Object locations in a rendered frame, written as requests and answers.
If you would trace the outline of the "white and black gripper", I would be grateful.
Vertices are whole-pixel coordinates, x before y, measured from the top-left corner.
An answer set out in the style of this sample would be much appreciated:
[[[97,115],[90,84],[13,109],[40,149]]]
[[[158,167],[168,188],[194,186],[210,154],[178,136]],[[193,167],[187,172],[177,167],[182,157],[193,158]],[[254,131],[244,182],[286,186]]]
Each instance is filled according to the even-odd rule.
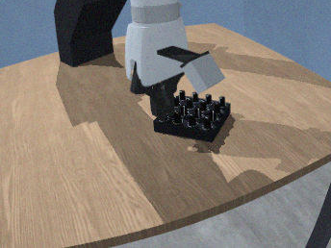
[[[125,63],[127,78],[132,80],[130,91],[150,96],[151,112],[162,120],[166,119],[166,114],[174,115],[174,93],[185,75],[180,67],[183,62],[157,54],[158,50],[169,46],[189,50],[182,17],[163,23],[132,20],[128,24]]]

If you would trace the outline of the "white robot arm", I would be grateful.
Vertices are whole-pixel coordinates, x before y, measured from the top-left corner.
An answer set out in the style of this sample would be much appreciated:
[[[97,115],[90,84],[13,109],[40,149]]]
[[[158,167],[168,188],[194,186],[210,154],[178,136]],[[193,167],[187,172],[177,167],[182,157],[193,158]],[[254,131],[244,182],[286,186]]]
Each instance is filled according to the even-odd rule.
[[[137,23],[163,23],[180,17],[179,0],[131,0],[132,20]],[[180,67],[197,94],[225,79],[209,51],[198,54],[176,46],[157,51],[158,55],[183,62]]]

